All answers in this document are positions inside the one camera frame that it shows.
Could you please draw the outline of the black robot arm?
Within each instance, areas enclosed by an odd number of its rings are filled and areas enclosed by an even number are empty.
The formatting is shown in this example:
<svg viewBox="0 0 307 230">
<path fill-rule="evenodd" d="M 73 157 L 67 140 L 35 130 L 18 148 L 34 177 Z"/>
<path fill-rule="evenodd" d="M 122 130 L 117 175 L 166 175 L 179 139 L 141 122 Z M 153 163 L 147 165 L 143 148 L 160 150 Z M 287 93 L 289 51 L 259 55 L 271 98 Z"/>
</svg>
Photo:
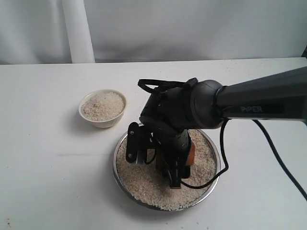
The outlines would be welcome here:
<svg viewBox="0 0 307 230">
<path fill-rule="evenodd" d="M 153 149 L 171 188 L 190 176 L 190 129 L 224 130 L 230 119 L 307 120 L 307 69 L 298 68 L 235 85 L 214 80 L 186 82 L 141 79 L 150 94 L 140 122 L 129 125 L 126 161 L 147 163 Z"/>
</svg>

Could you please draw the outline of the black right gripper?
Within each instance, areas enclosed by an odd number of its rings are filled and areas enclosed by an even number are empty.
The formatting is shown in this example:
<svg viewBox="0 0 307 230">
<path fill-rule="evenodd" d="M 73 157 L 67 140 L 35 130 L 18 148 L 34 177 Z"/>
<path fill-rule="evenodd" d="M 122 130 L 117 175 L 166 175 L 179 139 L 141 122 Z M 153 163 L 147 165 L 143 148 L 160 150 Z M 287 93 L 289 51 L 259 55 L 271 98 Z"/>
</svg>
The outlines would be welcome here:
<svg viewBox="0 0 307 230">
<path fill-rule="evenodd" d="M 191 88 L 180 87 L 165 91 L 160 98 L 151 94 L 140 115 L 145 126 L 161 132 L 155 136 L 158 142 L 155 166 L 171 189 L 180 189 L 181 179 L 190 176 L 186 161 L 192 141 L 187 129 L 199 128 L 192 114 L 191 94 Z M 144 125 L 132 122 L 128 127 L 126 161 L 130 164 L 148 165 L 154 161 L 153 157 L 147 159 L 147 150 L 154 148 L 154 141 Z"/>
</svg>

